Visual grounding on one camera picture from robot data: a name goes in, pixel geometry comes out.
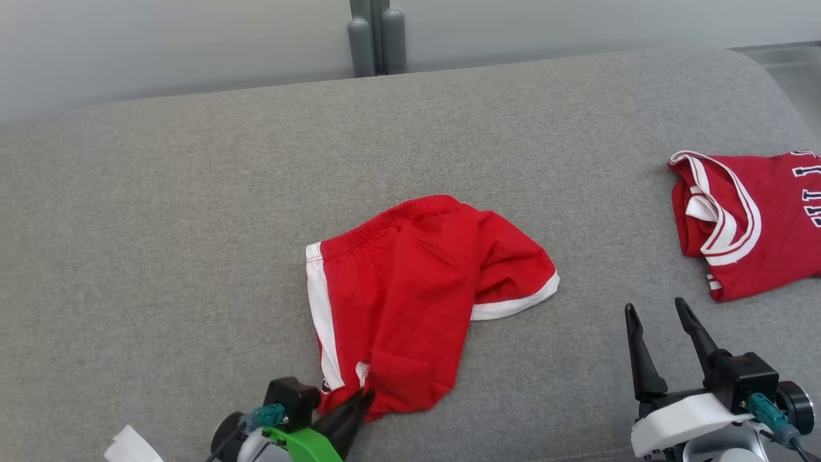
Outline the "white fabric piece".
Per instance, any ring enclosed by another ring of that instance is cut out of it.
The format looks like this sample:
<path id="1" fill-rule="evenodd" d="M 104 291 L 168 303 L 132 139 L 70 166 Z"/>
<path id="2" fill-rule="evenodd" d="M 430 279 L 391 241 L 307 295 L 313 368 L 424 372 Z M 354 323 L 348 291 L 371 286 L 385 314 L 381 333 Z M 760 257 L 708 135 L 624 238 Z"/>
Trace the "white fabric piece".
<path id="1" fill-rule="evenodd" d="M 103 456 L 106 462 L 164 462 L 131 425 L 126 425 L 114 436 Z"/>

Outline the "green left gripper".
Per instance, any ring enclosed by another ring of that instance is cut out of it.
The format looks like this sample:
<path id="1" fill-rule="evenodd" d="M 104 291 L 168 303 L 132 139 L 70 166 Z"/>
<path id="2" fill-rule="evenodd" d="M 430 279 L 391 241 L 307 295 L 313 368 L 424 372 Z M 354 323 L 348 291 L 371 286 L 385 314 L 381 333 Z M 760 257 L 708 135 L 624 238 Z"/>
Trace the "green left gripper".
<path id="1" fill-rule="evenodd" d="M 344 462 L 375 398 L 373 389 L 361 388 L 340 406 L 312 424 L 312 429 L 285 432 L 264 427 L 263 437 L 291 462 Z"/>

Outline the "red shorts with white trim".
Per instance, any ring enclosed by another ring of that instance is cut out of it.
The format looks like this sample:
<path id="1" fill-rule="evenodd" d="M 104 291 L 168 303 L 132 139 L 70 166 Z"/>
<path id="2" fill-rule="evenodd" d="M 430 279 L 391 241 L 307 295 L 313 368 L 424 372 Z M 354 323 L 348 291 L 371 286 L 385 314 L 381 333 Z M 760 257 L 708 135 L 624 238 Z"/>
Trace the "red shorts with white trim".
<path id="1" fill-rule="evenodd" d="M 433 409 L 455 387 L 470 324 L 557 292 L 548 252 L 492 210 L 419 197 L 306 246 L 323 382 L 319 412 L 359 391 L 366 420 Z"/>

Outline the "red jersey with white sleeves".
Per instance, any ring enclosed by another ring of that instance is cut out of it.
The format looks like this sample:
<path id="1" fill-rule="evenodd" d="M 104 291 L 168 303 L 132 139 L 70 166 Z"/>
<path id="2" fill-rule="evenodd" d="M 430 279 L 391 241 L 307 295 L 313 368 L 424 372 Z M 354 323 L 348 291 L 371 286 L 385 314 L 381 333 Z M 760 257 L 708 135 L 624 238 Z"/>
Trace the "red jersey with white sleeves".
<path id="1" fill-rule="evenodd" d="M 681 251 L 706 261 L 713 300 L 821 278 L 821 156 L 681 150 L 667 164 Z"/>

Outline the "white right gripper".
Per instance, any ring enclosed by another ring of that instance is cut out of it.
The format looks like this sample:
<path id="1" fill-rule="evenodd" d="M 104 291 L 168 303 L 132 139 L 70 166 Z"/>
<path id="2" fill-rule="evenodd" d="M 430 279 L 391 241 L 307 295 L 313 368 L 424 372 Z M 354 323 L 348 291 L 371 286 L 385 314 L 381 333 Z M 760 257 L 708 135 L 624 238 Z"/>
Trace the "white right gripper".
<path id="1" fill-rule="evenodd" d="M 681 327 L 689 334 L 704 374 L 715 382 L 716 360 L 731 357 L 712 336 L 683 298 L 674 299 Z M 631 361 L 634 398 L 639 419 L 631 430 L 634 456 L 642 460 L 754 460 L 756 436 L 742 424 L 748 413 L 734 415 L 713 393 L 668 394 L 644 342 L 644 327 L 636 308 L 625 305 L 625 328 Z"/>

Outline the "grey double wall post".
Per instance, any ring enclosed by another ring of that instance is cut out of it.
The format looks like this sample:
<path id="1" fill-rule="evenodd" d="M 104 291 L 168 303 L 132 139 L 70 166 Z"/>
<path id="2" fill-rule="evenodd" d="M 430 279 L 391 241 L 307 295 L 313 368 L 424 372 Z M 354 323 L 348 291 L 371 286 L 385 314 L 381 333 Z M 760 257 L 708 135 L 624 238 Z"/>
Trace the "grey double wall post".
<path id="1" fill-rule="evenodd" d="M 407 73 L 405 15 L 392 0 L 348 0 L 347 34 L 354 77 Z"/>

